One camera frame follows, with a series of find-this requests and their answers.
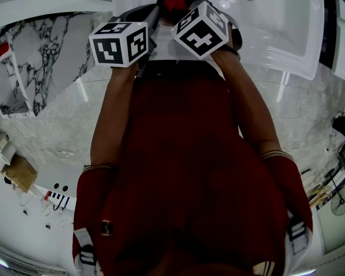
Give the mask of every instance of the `cardboard box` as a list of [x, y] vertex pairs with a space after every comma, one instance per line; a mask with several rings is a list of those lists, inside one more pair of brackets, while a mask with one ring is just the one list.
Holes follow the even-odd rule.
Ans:
[[19, 155], [13, 156], [10, 165], [6, 165], [1, 170], [1, 174], [10, 179], [26, 193], [37, 178], [36, 170], [31, 166], [26, 158]]

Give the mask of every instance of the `sink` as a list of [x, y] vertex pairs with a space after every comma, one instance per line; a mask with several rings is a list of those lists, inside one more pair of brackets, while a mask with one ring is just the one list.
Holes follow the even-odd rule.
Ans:
[[[210, 0], [231, 15], [243, 36], [243, 63], [258, 64], [313, 79], [321, 51], [323, 0]], [[156, 0], [113, 0], [114, 14]], [[151, 59], [197, 60], [171, 41], [170, 28], [159, 25]]]

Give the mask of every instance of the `forearm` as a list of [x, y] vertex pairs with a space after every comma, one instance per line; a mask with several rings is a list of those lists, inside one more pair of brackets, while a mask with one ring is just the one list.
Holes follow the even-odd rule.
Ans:
[[280, 150], [270, 112], [238, 58], [230, 52], [212, 56], [227, 81], [233, 113], [244, 139], [259, 154]]
[[114, 68], [91, 144], [91, 164], [117, 165], [128, 122], [136, 66]]

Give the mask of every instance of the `cube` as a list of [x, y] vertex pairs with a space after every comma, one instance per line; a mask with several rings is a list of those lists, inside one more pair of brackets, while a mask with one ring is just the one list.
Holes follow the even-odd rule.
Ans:
[[96, 65], [128, 67], [148, 52], [146, 22], [107, 22], [90, 35]]
[[228, 19], [204, 1], [174, 26], [172, 36], [202, 59], [229, 41]]

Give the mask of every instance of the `shirt sleeve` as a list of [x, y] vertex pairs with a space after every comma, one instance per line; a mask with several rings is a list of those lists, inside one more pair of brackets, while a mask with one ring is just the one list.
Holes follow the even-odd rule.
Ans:
[[302, 218], [305, 225], [313, 231], [311, 208], [293, 157], [282, 151], [270, 151], [262, 155], [261, 160], [280, 188], [287, 209], [294, 216]]
[[[116, 173], [108, 166], [84, 168], [78, 180], [76, 190], [76, 205], [74, 212], [74, 230], [87, 228], [91, 229], [97, 222], [104, 209], [105, 201], [113, 187]], [[72, 254], [73, 259], [80, 252], [78, 239], [73, 235]]]

